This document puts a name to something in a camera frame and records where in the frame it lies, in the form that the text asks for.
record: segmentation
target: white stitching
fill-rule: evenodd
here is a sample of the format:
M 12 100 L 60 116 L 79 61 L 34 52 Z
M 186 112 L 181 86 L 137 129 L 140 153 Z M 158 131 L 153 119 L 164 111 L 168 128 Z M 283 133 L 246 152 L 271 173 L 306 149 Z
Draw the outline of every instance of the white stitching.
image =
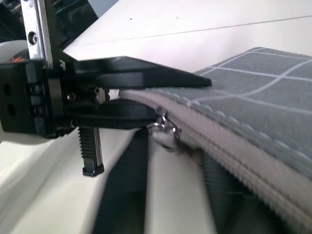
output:
M 160 90 L 160 89 L 155 89 L 155 91 L 160 91 L 161 93 L 164 93 L 164 92 L 163 92 L 162 90 Z M 280 140 L 274 140 L 274 139 L 272 139 L 270 136 L 268 136 L 266 133 L 256 131 L 252 126 L 250 126 L 250 125 L 248 125 L 248 124 L 245 124 L 245 123 L 242 123 L 242 122 L 239 122 L 237 119 L 235 119 L 235 118 L 233 118 L 233 117 L 228 117 L 228 116 L 226 116 L 223 112 L 221 112 L 221 111 L 216 111 L 216 110 L 214 110 L 213 108 L 211 108 L 211 107 L 208 106 L 208 105 L 202 105 L 201 103 L 199 103 L 199 102 L 197 102 L 197 101 L 195 101 L 195 102 L 192 103 L 188 98 L 186 98 L 186 97 L 181 97 L 181 96 L 179 96 L 179 95 L 177 95 L 177 94 L 172 94 L 172 93 L 170 93 L 170 92 L 166 92 L 166 94 L 168 94 L 168 95 L 170 95 L 170 96 L 174 96 L 174 97 L 176 97 L 176 98 L 178 98 L 178 99 L 186 100 L 186 101 L 187 101 L 187 106 L 188 106 L 188 107 L 191 107 L 192 104 L 195 104 L 195 105 L 198 105 L 198 106 L 200 106 L 200 107 L 206 108 L 206 109 L 210 110 L 211 112 L 217 113 L 219 116 L 222 116 L 223 118 L 226 118 L 226 119 L 231 120 L 232 122 L 236 123 L 237 125 L 240 125 L 241 127 L 244 127 L 245 129 L 248 129 L 248 130 L 250 130 L 250 131 L 252 131 L 252 132 L 257 133 L 257 134 L 258 134 L 259 136 L 261 136 L 262 138 L 265 138 L 265 139 L 267 139 L 267 140 L 270 140 L 270 141 L 274 142 L 276 145 L 279 145 L 279 146 L 283 147 L 284 149 L 291 150 L 291 151 L 293 151 L 295 154 L 297 154 L 297 155 L 299 155 L 299 156 L 301 156 L 301 157 L 305 157 L 305 158 L 310 159 L 305 153 L 300 152 L 300 151 L 295 150 L 295 149 L 292 149 L 292 148 L 291 148 L 289 145 L 287 145 L 286 143 L 284 143 L 284 142 L 282 142 L 282 141 L 280 141 Z

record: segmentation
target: gray fabric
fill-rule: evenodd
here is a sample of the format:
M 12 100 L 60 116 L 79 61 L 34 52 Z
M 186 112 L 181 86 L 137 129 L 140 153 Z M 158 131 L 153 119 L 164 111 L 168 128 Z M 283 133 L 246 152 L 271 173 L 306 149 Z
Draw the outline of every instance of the gray fabric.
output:
M 197 74 L 205 89 L 161 92 L 312 178 L 312 57 L 254 48 Z

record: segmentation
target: zipper slider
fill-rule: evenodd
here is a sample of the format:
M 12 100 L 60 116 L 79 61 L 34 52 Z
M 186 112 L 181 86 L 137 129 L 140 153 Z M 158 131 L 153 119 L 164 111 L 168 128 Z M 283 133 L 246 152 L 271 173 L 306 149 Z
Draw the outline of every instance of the zipper slider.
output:
M 167 111 L 158 107 L 156 113 L 156 123 L 147 126 L 149 134 L 168 152 L 185 151 L 188 147 L 179 140 L 181 130 L 168 120 Z

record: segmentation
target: zipper tape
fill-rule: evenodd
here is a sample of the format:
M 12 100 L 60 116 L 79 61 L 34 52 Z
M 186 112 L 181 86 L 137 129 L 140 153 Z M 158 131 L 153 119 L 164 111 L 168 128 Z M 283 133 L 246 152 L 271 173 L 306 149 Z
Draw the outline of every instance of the zipper tape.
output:
M 216 121 L 153 91 L 123 90 L 119 97 L 154 109 L 189 135 L 211 157 L 300 232 L 312 232 L 312 182 Z

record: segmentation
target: zipper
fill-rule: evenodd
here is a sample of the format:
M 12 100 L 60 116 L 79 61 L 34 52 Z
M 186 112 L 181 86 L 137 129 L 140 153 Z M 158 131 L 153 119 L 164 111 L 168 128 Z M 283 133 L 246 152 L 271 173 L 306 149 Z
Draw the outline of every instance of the zipper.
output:
M 155 133 L 160 132 L 171 137 L 174 144 L 168 144 L 164 136 L 156 139 L 167 150 L 180 150 L 177 142 L 187 135 L 296 230 L 312 232 L 312 209 L 306 205 L 312 201 L 309 195 L 300 192 L 305 188 L 311 194 L 312 183 L 307 178 L 216 121 L 160 93 L 124 90 L 119 96 L 157 111 L 159 118 L 148 126 L 149 132 L 154 139 Z M 280 183 L 285 180 L 290 186 Z

